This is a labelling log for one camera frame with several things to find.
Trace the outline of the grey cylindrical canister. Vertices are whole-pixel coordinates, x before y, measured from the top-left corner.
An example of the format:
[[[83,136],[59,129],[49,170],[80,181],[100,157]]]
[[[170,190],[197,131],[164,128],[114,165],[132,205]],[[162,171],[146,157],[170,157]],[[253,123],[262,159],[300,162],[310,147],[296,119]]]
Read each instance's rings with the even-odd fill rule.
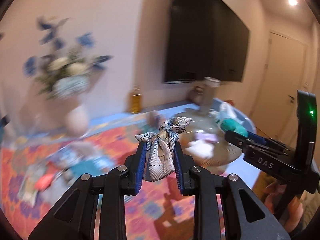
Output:
[[[213,99],[220,87],[221,81],[213,77],[204,78],[204,90],[203,96],[200,104],[199,113],[201,115],[207,115],[213,104]]]

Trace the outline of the teal soft toy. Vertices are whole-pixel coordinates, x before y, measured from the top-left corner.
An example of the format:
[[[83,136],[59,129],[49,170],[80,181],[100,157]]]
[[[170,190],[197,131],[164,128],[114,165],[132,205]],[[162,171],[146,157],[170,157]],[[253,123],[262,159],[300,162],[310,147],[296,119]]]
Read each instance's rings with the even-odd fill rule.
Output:
[[[232,118],[223,119],[220,123],[220,129],[223,132],[232,131],[244,137],[248,137],[248,131],[241,124]]]

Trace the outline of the white ribbed vase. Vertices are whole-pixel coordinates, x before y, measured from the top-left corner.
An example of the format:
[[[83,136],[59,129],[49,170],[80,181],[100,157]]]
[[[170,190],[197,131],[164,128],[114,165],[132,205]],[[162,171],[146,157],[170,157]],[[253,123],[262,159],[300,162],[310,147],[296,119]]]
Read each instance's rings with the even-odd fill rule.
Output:
[[[71,137],[82,137],[88,131],[89,118],[83,104],[71,109],[65,117],[67,134]]]

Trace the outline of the white door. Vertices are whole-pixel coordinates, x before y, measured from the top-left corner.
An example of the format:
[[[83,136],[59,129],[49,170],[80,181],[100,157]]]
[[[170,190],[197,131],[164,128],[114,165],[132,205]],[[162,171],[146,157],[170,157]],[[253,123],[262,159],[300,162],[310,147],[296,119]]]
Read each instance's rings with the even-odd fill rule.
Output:
[[[306,46],[270,33],[267,60],[251,119],[268,137],[279,139],[296,107],[305,67]]]

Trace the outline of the round glass tray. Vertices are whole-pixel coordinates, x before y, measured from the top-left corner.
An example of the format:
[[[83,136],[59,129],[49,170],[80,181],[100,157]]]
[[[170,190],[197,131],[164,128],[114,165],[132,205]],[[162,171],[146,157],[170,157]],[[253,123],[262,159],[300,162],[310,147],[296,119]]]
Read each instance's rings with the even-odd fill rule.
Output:
[[[225,133],[217,125],[217,111],[202,115],[198,110],[187,108],[175,116],[192,119],[178,141],[183,152],[192,156],[195,163],[209,166],[228,165],[242,154],[240,148],[225,140]]]

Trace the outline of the beige checked cloth bundle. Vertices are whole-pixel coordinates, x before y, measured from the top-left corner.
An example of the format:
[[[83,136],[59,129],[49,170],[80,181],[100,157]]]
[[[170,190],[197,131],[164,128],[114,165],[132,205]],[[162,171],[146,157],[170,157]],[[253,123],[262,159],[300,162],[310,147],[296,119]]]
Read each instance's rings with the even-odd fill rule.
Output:
[[[138,141],[146,143],[145,181],[158,181],[175,171],[175,144],[191,121],[192,118],[188,117],[172,117],[161,124],[158,133],[146,132],[135,136]]]

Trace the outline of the orange floral table mat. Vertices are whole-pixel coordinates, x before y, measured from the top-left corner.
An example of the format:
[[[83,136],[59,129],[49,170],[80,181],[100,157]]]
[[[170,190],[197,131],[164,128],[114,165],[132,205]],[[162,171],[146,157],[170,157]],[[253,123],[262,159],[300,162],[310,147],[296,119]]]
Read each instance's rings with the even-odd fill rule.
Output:
[[[64,142],[1,149],[1,208],[15,231],[27,239],[38,222],[83,173],[104,174],[134,154],[144,133],[143,124],[122,126],[92,135],[86,142],[97,150],[100,160],[82,160],[61,175],[46,191],[39,192],[34,204],[23,201],[18,192],[27,172],[58,172],[49,156]],[[139,194],[127,198],[125,221],[128,239],[191,239],[194,227],[194,198],[180,194],[174,174],[156,181],[145,181]]]

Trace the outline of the blue and white flower bouquet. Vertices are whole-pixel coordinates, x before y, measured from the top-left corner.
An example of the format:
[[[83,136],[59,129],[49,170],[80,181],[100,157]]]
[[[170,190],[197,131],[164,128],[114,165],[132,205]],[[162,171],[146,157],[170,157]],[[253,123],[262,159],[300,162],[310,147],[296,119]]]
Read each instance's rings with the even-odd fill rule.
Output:
[[[91,85],[90,76],[106,69],[104,63],[113,59],[111,55],[87,56],[85,50],[94,46],[91,33],[75,38],[75,45],[63,53],[66,43],[59,30],[68,18],[50,22],[44,17],[37,19],[37,28],[46,34],[40,39],[41,45],[48,45],[49,53],[41,57],[31,56],[23,65],[23,74],[33,77],[41,84],[38,94],[47,99],[68,99],[86,92]]]

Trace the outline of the black wall television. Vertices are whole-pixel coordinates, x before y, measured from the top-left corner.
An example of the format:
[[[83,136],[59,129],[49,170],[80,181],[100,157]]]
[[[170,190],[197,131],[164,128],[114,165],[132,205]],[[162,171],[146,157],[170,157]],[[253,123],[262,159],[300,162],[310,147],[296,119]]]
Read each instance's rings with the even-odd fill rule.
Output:
[[[165,83],[241,82],[249,29],[223,0],[173,0]]]

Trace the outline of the amber glass bottle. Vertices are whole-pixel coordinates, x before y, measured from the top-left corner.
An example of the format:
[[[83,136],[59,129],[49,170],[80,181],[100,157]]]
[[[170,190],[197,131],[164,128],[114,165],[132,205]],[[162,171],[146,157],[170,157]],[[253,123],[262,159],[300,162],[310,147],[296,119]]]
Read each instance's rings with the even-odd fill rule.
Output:
[[[130,94],[130,113],[137,114],[141,111],[141,98],[140,87],[135,86]]]

